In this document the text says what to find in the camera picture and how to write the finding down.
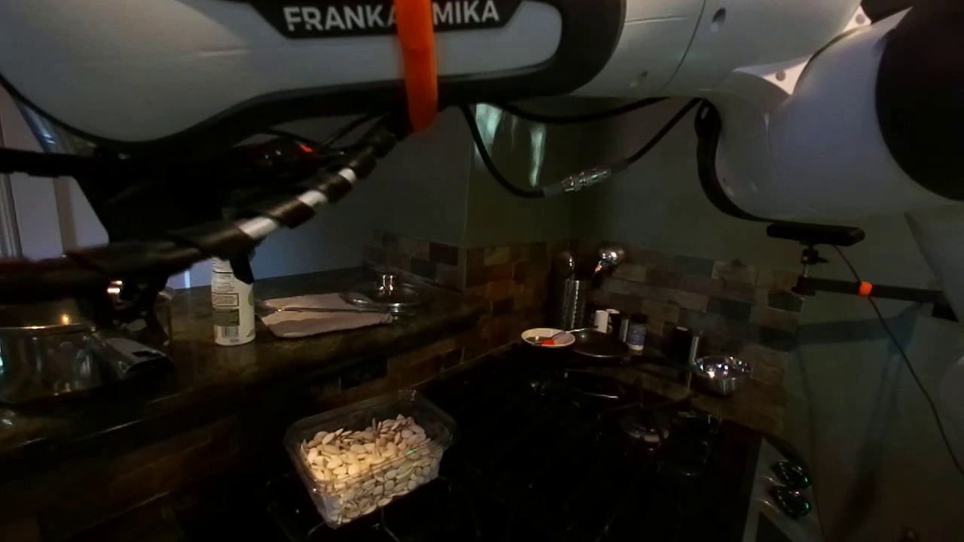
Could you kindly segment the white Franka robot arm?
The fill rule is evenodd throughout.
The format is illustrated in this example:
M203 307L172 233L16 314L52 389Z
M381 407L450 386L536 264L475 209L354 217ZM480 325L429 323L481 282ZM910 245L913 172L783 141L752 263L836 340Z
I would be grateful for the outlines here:
M470 102L694 95L741 213L904 213L964 302L960 45L960 0L0 0L2 88L86 141L2 163L125 194L321 113L394 141Z

